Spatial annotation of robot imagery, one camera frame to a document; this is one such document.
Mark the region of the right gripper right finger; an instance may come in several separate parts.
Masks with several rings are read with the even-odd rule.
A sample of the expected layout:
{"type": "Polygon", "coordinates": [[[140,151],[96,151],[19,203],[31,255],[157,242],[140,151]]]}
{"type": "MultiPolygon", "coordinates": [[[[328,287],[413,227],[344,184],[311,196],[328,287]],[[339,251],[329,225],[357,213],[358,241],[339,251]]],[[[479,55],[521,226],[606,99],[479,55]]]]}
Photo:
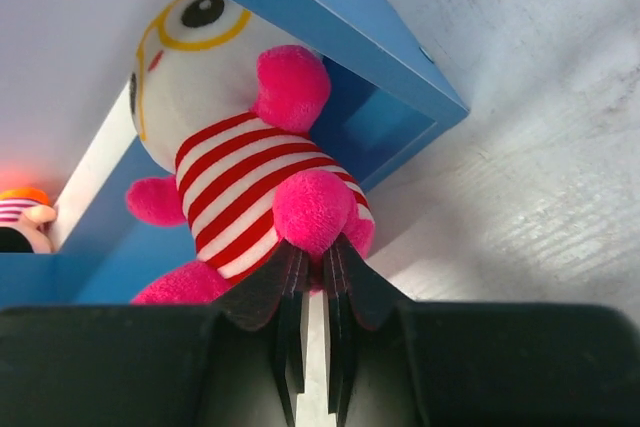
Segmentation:
{"type": "Polygon", "coordinates": [[[338,426],[413,426],[406,341],[408,297],[342,234],[322,259],[328,408],[338,426]]]}

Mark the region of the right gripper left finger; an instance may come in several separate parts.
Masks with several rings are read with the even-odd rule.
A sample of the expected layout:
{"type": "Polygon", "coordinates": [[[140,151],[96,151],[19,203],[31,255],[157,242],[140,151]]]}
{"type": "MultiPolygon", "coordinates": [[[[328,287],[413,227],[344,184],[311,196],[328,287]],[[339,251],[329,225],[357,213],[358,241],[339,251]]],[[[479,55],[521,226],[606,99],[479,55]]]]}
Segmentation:
{"type": "Polygon", "coordinates": [[[230,339],[222,347],[225,426],[294,426],[305,390],[309,258],[281,241],[254,273],[216,301],[230,339]]]}

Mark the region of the white plush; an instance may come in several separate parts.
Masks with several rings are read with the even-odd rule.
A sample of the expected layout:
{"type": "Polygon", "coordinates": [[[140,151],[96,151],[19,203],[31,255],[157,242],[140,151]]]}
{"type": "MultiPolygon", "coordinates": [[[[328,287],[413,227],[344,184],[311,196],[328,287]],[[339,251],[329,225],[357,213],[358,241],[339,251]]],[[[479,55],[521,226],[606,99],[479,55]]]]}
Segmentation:
{"type": "Polygon", "coordinates": [[[137,303],[213,301],[282,242],[319,260],[345,236],[368,255],[365,195],[310,135],[330,93],[318,52],[233,0],[173,0],[150,22],[130,111],[164,175],[134,182],[126,202],[143,222],[187,224],[196,257],[137,303]]]}

